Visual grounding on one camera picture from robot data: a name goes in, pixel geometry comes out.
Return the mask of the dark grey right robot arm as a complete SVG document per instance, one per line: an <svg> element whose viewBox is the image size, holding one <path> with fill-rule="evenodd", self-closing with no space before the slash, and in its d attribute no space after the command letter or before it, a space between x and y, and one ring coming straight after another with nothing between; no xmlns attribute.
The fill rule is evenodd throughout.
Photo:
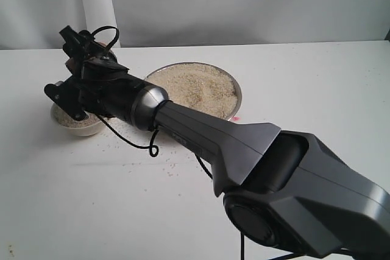
<svg viewBox="0 0 390 260"><path fill-rule="evenodd" d="M159 87L107 58L70 66L78 103L193 152L242 239L285 259L389 258L389 194L311 133L234 124L169 101Z"/></svg>

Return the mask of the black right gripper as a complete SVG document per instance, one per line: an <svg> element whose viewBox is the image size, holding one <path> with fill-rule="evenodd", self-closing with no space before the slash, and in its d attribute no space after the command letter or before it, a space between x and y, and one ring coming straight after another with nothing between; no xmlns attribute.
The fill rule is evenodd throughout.
<svg viewBox="0 0 390 260"><path fill-rule="evenodd" d="M104 47L95 40L97 30L76 32L66 26L59 34L68 56L65 65L80 66L74 85L80 90L80 102L94 114L116 117L131 123L131 110L145 81L128 73L129 69L114 60L103 59Z"/></svg>

